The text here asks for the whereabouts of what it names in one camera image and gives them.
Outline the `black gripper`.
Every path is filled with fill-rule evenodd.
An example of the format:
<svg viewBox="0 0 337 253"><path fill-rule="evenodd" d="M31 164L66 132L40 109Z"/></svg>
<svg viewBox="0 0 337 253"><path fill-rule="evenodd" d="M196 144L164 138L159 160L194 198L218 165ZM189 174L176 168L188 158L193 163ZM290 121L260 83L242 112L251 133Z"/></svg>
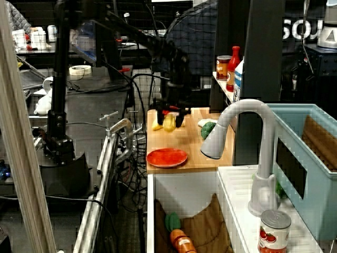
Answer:
<svg viewBox="0 0 337 253"><path fill-rule="evenodd" d="M153 109L157 112L157 122L163 125L166 112L178 113L175 118L175 126L180 128L184 117L191 113L191 106L185 101L184 87L168 84L163 98L153 99Z"/></svg>

